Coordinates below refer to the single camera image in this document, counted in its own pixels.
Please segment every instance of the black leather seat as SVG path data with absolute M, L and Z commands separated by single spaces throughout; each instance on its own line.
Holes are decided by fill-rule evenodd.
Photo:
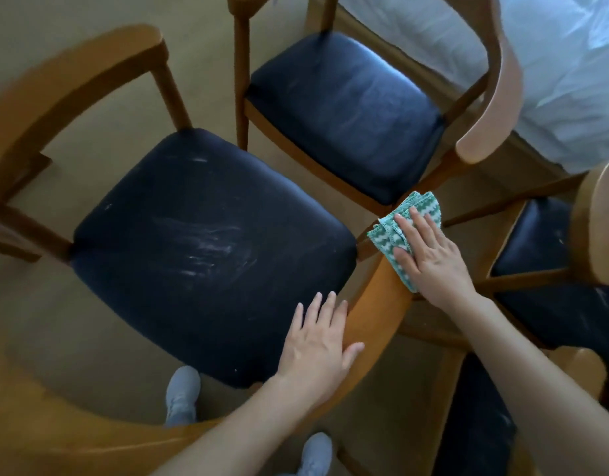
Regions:
M 566 267 L 571 206 L 562 200 L 531 200 L 523 210 L 492 275 Z M 609 371 L 609 286 L 583 284 L 496 294 L 540 341 L 552 348 L 586 347 L 597 352 Z
M 443 429 L 433 476 L 507 474 L 516 434 L 505 403 L 481 361 L 468 354 Z
M 235 387 L 275 373 L 297 303 L 339 291 L 356 260 L 320 204 L 200 129 L 159 143 L 74 239 L 73 268 L 121 318 Z
M 417 86 L 335 31 L 263 65 L 245 97 L 313 160 L 383 205 L 419 181 L 443 133 Z

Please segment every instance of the wooden chair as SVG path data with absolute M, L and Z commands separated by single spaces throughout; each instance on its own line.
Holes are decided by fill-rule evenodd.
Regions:
M 0 226 L 73 267 L 164 350 L 247 386 L 277 364 L 297 302 L 340 290 L 355 267 L 355 238 L 260 160 L 193 129 L 167 58 L 156 28 L 127 26 L 42 63 L 0 95 Z M 148 72 L 177 132 L 86 216 L 73 242 L 4 203 L 63 128 Z M 349 306 L 345 330 L 346 345 L 363 341 L 366 349 L 309 422 L 364 377 L 410 304 L 380 256 Z M 92 415 L 49 394 L 0 348 L 0 474 L 144 475 L 217 423 L 166 429 Z
M 338 0 L 326 0 L 320 33 L 250 77 L 249 20 L 267 0 L 228 0 L 234 15 L 238 146 L 249 120 L 281 150 L 351 200 L 388 214 L 410 191 L 435 190 L 490 156 L 516 125 L 522 72 L 501 26 L 498 0 L 446 0 L 476 27 L 489 69 L 443 115 L 372 51 L 333 32 Z M 472 127 L 420 182 L 444 129 L 483 95 Z
M 573 206 L 552 197 L 574 189 Z M 609 372 L 609 160 L 443 227 L 501 212 L 505 222 L 482 258 L 477 289 L 540 347 L 592 349 Z
M 409 325 L 403 334 L 445 349 L 426 414 L 416 474 L 537 475 L 505 403 L 467 340 Z M 563 346 L 550 352 L 549 358 L 598 399 L 606 369 L 595 352 Z M 354 476 L 370 475 L 346 448 L 340 447 L 337 457 Z

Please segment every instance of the sneaker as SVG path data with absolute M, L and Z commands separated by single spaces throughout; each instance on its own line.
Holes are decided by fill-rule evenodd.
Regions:
M 195 368 L 182 366 L 174 371 L 166 389 L 166 426 L 181 426 L 197 422 L 194 407 L 201 392 L 201 377 Z
M 297 476 L 326 476 L 333 460 L 333 443 L 325 433 L 316 433 L 304 443 Z

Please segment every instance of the dish towel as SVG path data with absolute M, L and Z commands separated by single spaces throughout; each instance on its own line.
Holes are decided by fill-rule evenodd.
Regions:
M 388 262 L 393 266 L 393 269 L 395 269 L 395 272 L 397 272 L 397 275 L 402 282 L 404 282 L 406 287 L 409 288 L 411 292 L 415 293 L 417 292 L 417 289 L 411 284 L 406 272 L 397 264 L 395 256 L 393 255 L 393 248 L 395 247 L 401 247 L 412 253 L 402 229 L 399 228 L 393 219 L 395 214 L 401 214 L 411 223 L 411 225 L 414 225 L 411 216 L 408 213 L 408 210 L 412 206 L 417 207 L 417 210 L 422 216 L 430 214 L 432 220 L 435 221 L 436 226 L 441 227 L 441 208 L 433 193 L 426 192 L 424 195 L 421 195 L 419 192 L 412 192 L 399 207 L 390 212 L 387 216 L 379 219 L 380 223 L 375 224 L 373 230 L 367 232 L 366 235 L 372 240 L 375 247 L 377 247 L 388 259 Z

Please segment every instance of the white bedsheet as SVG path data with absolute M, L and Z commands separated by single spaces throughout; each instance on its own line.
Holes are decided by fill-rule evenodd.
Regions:
M 487 70 L 475 33 L 443 0 L 340 0 L 411 58 L 466 88 Z M 570 173 L 609 159 L 609 0 L 501 0 L 525 74 L 516 131 Z

